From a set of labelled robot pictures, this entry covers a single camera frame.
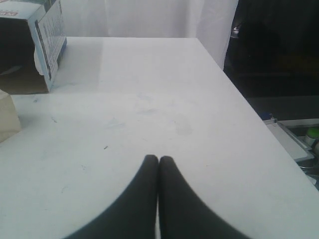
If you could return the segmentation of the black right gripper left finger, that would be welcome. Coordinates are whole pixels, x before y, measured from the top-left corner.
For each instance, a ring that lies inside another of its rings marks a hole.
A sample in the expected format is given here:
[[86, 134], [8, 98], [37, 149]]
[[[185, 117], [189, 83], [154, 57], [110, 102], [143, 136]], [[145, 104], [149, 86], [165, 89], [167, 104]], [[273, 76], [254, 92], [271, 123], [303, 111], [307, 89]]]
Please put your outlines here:
[[90, 223], [68, 239], [154, 239], [159, 160], [146, 155], [123, 193]]

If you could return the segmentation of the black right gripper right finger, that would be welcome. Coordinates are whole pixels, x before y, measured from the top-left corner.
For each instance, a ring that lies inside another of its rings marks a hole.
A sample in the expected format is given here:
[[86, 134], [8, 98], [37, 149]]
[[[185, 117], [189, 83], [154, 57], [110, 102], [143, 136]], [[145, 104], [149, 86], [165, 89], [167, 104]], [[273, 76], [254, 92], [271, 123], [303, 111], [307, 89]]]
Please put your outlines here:
[[159, 162], [159, 227], [162, 239], [247, 239], [196, 195], [173, 158]]

